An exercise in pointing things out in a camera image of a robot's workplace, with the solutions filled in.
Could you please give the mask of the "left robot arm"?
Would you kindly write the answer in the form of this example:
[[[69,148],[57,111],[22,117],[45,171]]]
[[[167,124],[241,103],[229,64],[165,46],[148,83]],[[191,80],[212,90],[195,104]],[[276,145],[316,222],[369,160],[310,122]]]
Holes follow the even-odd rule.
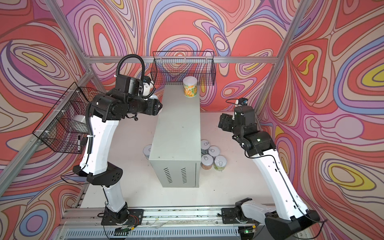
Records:
[[[137,59],[141,63],[140,78],[120,73],[123,63]],[[145,76],[142,57],[129,54],[120,59],[116,69],[116,85],[105,94],[96,95],[87,105],[87,152],[81,163],[74,166],[74,174],[85,177],[93,186],[101,186],[106,197],[102,225],[127,225],[132,215],[123,198],[120,180],[123,170],[108,162],[112,138],[119,122],[129,118],[138,120],[138,114],[156,116],[163,108],[154,96],[155,87],[150,77]]]

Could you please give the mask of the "green labelled can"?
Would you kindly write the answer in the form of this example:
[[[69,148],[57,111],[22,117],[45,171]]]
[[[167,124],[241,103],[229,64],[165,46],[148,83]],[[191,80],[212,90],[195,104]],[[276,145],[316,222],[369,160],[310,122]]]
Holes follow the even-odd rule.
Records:
[[[226,168],[227,163],[228,163],[227,159],[224,156],[219,155],[215,157],[214,168],[216,171],[222,172]]]

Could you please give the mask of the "white grey can right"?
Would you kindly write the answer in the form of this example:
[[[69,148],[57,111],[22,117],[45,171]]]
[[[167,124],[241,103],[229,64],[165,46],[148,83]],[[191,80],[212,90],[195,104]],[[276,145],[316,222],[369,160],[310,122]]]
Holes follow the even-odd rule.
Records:
[[[210,146],[208,149],[208,154],[215,159],[221,154],[221,151],[217,146]]]

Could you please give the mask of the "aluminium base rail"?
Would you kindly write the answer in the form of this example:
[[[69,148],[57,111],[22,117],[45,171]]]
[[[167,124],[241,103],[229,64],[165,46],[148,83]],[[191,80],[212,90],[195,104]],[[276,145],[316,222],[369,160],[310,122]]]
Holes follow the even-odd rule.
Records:
[[[223,223],[222,208],[233,208],[233,205],[224,206],[187,206],[187,207],[142,207],[143,214],[139,217],[142,223],[139,228],[160,227],[229,227],[252,226],[234,221],[231,224]],[[60,227],[72,228],[99,228],[102,227],[102,218],[99,217],[104,208],[75,208],[66,210],[60,220]]]

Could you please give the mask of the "green circuit board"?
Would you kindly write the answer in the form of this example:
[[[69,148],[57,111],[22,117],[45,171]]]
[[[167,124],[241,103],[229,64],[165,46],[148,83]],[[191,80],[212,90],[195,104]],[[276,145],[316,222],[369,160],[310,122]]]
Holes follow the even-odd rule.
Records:
[[[257,227],[256,226],[248,226],[244,228],[239,228],[239,234],[241,235],[246,235],[246,234],[254,234],[257,232]]]
[[[114,231],[114,236],[123,236],[132,230],[134,230],[135,227],[130,227],[130,228],[116,228]]]

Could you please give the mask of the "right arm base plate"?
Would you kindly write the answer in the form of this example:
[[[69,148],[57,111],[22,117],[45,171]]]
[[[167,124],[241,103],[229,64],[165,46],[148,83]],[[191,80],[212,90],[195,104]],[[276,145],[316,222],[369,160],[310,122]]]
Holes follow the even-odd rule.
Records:
[[[237,208],[221,208],[219,214],[223,224],[247,224],[249,219],[243,217]]]

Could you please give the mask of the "black marker pen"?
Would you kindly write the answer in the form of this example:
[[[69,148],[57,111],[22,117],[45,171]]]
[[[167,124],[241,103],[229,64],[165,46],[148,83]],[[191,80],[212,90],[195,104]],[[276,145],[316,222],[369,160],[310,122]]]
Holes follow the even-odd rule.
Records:
[[[82,139],[82,136],[78,135],[78,140],[77,140],[77,152],[78,153],[80,153],[82,151],[81,139]]]

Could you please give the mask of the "orange red labelled can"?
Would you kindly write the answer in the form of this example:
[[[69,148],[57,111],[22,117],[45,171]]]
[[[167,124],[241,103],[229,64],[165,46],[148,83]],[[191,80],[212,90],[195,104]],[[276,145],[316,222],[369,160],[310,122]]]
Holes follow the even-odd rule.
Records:
[[[203,170],[210,170],[213,167],[214,158],[211,155],[202,155],[201,157],[201,168]]]

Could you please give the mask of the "blue grey can right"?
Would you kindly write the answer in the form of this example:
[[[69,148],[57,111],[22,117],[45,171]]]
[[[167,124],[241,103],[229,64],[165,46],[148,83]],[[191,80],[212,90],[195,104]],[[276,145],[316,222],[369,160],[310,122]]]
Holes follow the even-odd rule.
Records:
[[[211,145],[210,145],[210,142],[208,140],[201,140],[201,153],[202,153],[202,155],[208,154],[210,147],[211,147]]]

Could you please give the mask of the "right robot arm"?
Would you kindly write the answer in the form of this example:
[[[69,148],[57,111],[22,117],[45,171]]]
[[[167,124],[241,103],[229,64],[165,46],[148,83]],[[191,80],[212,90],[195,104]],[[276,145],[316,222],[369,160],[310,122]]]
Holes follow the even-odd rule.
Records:
[[[235,203],[234,213],[237,221],[250,220],[263,225],[273,239],[285,240],[314,224],[323,227],[315,210],[310,210],[293,187],[275,142],[269,133],[258,129],[255,111],[247,105],[236,104],[234,114],[222,114],[218,127],[233,134],[232,138],[244,150],[245,157],[251,159],[261,171],[270,190],[275,207],[259,204],[251,198]]]

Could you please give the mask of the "green circuit board left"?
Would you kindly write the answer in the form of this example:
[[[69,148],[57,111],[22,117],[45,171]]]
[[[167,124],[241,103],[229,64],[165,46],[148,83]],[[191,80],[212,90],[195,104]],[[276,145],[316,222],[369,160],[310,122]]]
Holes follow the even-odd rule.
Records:
[[[123,236],[132,230],[134,230],[135,227],[130,227],[130,228],[116,228],[114,231],[114,236]]]

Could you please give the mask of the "green circuit board right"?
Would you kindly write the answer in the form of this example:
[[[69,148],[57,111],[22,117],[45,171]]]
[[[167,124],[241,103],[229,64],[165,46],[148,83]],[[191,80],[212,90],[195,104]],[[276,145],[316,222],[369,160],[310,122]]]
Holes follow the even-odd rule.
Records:
[[[241,235],[246,235],[246,234],[254,234],[257,232],[257,227],[256,226],[248,226],[244,228],[239,228],[239,234]]]

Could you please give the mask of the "orange green lidded can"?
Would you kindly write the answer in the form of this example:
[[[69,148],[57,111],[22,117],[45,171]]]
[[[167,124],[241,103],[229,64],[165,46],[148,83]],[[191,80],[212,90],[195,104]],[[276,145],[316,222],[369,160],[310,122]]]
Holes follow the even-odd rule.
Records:
[[[188,98],[193,98],[198,94],[198,80],[193,76],[188,76],[183,79],[184,95]]]

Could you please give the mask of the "pink labelled can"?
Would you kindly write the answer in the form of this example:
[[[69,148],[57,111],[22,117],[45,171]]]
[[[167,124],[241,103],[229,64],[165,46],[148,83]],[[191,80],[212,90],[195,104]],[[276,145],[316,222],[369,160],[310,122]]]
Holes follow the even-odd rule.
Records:
[[[158,96],[155,94],[156,88],[154,81],[151,80],[150,78],[144,79],[143,83],[144,89],[143,89],[143,96],[142,98],[144,99],[156,99],[158,100]]]

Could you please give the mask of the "grey metal cabinet counter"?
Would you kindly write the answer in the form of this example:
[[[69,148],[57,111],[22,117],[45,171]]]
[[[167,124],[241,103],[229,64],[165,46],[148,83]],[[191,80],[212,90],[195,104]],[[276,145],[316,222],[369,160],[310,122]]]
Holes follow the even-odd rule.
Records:
[[[150,163],[164,188],[199,187],[200,98],[188,98],[181,85],[167,85],[152,142]]]

